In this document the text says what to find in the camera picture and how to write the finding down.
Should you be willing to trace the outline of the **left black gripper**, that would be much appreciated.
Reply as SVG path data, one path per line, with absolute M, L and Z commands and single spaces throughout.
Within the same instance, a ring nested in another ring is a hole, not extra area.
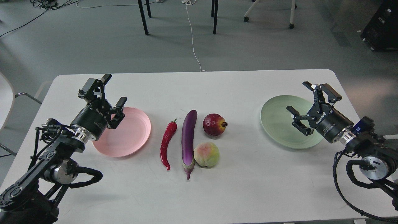
M 78 91 L 78 98 L 84 99 L 88 105 L 71 122 L 71 128 L 85 129 L 94 141 L 101 137 L 105 129 L 116 129 L 125 117 L 123 110 L 127 97 L 121 97 L 115 107 L 105 100 L 105 85 L 111 78 L 111 74 L 105 74 L 100 79 L 89 78 Z

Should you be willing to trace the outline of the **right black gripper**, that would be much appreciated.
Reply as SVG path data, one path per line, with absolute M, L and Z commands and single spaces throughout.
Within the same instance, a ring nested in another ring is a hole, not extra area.
M 312 135 L 314 130 L 329 143 L 339 140 L 339 134 L 344 130 L 350 130 L 354 124 L 342 113 L 334 109 L 334 104 L 342 99 L 342 96 L 329 84 L 313 85 L 303 82 L 303 85 L 312 91 L 314 96 L 313 106 L 308 111 L 308 116 L 300 115 L 292 106 L 287 110 L 293 115 L 292 125 L 305 136 Z M 309 121 L 310 127 L 301 121 Z

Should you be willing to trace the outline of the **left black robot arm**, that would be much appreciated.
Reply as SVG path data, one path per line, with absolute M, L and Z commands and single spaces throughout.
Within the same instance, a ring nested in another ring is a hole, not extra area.
M 58 220 L 62 198 L 68 189 L 99 182 L 103 174 L 81 167 L 71 159 L 83 152 L 88 141 L 97 141 L 104 131 L 116 129 L 124 119 L 121 97 L 112 107 L 105 97 L 105 85 L 111 79 L 90 78 L 78 92 L 87 105 L 69 126 L 48 119 L 36 128 L 34 154 L 27 172 L 1 193 L 2 224 L 52 224 Z

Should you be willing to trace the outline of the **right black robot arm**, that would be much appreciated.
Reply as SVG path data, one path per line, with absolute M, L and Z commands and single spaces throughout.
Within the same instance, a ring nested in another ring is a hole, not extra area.
M 329 143 L 341 142 L 344 149 L 337 152 L 333 161 L 333 181 L 342 200 L 361 216 L 389 223 L 397 219 L 382 218 L 352 205 L 343 195 L 337 181 L 337 165 L 342 156 L 350 157 L 346 164 L 347 176 L 353 184 L 365 189 L 381 189 L 392 199 L 397 210 L 397 184 L 388 180 L 397 169 L 397 150 L 385 146 L 385 137 L 374 133 L 374 122 L 367 116 L 354 124 L 334 104 L 342 99 L 330 85 L 313 85 L 303 82 L 312 91 L 314 103 L 306 114 L 300 114 L 293 106 L 287 110 L 293 116 L 292 125 L 308 136 L 316 130 Z

